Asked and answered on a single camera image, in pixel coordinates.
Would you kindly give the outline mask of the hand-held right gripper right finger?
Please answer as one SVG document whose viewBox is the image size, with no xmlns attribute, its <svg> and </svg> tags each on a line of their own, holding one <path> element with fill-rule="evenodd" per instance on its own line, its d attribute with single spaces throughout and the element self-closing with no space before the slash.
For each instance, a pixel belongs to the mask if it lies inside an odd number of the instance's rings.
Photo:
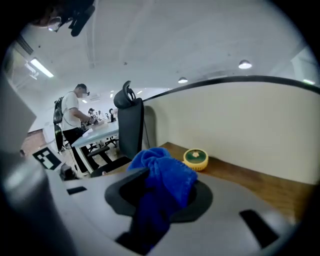
<svg viewBox="0 0 320 256">
<path fill-rule="evenodd" d="M 171 224 L 149 256 L 266 256 L 294 230 L 279 210 L 249 189 L 201 173 L 198 180 L 213 194 L 210 207 L 194 222 Z M 261 248 L 240 216 L 245 210 L 256 212 L 275 232 L 273 244 Z"/>
</svg>

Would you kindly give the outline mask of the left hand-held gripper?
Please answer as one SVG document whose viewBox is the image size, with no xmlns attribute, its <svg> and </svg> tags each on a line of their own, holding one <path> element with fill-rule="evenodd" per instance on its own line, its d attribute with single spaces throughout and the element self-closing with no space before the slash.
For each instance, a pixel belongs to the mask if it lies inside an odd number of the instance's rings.
<svg viewBox="0 0 320 256">
<path fill-rule="evenodd" d="M 77 180 L 77 174 L 71 166 L 66 164 L 62 156 L 50 146 L 40 147 L 31 154 L 46 170 L 57 173 L 62 181 Z"/>
</svg>

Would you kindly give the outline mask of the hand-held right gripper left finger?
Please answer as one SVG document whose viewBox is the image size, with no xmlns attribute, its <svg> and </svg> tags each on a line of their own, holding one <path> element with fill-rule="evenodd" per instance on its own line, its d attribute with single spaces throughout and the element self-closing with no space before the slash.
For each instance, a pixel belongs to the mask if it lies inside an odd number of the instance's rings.
<svg viewBox="0 0 320 256">
<path fill-rule="evenodd" d="M 129 182 L 148 172 L 136 169 L 88 179 L 62 181 L 53 171 L 46 171 L 55 213 L 62 234 L 58 256 L 140 256 L 118 244 L 116 239 L 129 230 L 132 218 L 122 215 L 105 198 L 108 188 Z"/>
</svg>

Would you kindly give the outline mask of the blue cloth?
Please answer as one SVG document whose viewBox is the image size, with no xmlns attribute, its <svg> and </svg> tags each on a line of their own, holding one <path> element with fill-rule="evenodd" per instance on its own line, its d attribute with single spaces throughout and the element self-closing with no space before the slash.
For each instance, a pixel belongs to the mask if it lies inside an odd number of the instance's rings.
<svg viewBox="0 0 320 256">
<path fill-rule="evenodd" d="M 171 215 L 188 205 L 198 175 L 162 147 L 139 152 L 127 170 L 138 168 L 149 169 L 149 174 L 143 184 L 146 193 L 138 201 L 127 233 L 127 244 L 132 251 L 145 255 L 169 230 Z"/>
</svg>

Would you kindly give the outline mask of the light blue desk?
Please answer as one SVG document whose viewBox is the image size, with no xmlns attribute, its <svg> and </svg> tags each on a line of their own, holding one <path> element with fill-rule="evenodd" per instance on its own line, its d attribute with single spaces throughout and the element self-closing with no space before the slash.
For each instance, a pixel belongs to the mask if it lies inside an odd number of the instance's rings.
<svg viewBox="0 0 320 256">
<path fill-rule="evenodd" d="M 81 161 L 86 166 L 88 172 L 91 174 L 94 169 L 92 165 L 88 162 L 85 154 L 83 153 L 82 148 L 95 143 L 98 148 L 96 150 L 91 151 L 87 154 L 88 157 L 93 157 L 96 155 L 100 155 L 101 158 L 104 159 L 106 163 L 110 163 L 111 160 L 108 156 L 104 157 L 104 153 L 108 151 L 110 148 L 108 144 L 114 143 L 117 140 L 115 136 L 119 134 L 119 124 L 118 122 L 110 122 L 110 123 L 99 123 L 97 125 L 92 125 L 91 128 L 86 131 L 80 138 L 78 138 L 71 146 L 74 147 L 81 159 Z"/>
</svg>

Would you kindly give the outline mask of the yellow handheld fan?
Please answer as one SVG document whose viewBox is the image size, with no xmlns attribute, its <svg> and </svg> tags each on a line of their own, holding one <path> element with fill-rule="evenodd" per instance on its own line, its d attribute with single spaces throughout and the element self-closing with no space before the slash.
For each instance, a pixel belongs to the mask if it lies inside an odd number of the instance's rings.
<svg viewBox="0 0 320 256">
<path fill-rule="evenodd" d="M 208 154 L 199 148 L 188 149 L 183 154 L 183 161 L 185 165 L 196 172 L 203 171 L 209 162 Z"/>
</svg>

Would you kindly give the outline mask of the black office chair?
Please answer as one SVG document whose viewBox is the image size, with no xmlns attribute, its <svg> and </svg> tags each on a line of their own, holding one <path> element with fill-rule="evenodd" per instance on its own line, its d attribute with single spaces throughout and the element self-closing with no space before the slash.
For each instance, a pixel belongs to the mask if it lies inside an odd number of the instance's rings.
<svg viewBox="0 0 320 256">
<path fill-rule="evenodd" d="M 144 103 L 141 98 L 136 97 L 130 84 L 130 80 L 126 81 L 122 90 L 113 98 L 113 103 L 118 109 L 118 145 L 122 157 L 108 161 L 104 166 L 94 170 L 90 174 L 92 178 L 102 176 L 130 163 L 142 150 Z"/>
</svg>

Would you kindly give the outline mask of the ceiling strip light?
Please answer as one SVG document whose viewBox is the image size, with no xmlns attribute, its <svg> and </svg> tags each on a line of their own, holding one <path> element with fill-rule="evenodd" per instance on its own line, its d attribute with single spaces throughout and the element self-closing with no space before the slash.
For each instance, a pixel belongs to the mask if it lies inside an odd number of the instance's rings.
<svg viewBox="0 0 320 256">
<path fill-rule="evenodd" d="M 40 70 L 44 75 L 46 75 L 48 78 L 53 78 L 54 75 L 47 69 L 45 68 L 37 58 L 33 58 L 30 63 L 36 67 L 38 70 Z"/>
</svg>

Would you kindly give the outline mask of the person's glasses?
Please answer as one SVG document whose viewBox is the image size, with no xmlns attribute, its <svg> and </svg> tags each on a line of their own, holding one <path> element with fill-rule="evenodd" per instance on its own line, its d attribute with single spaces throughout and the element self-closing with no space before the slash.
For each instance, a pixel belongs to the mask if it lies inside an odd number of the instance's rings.
<svg viewBox="0 0 320 256">
<path fill-rule="evenodd" d="M 47 28 L 51 32 L 57 32 L 62 25 L 62 18 L 60 16 L 53 17 L 49 20 Z"/>
</svg>

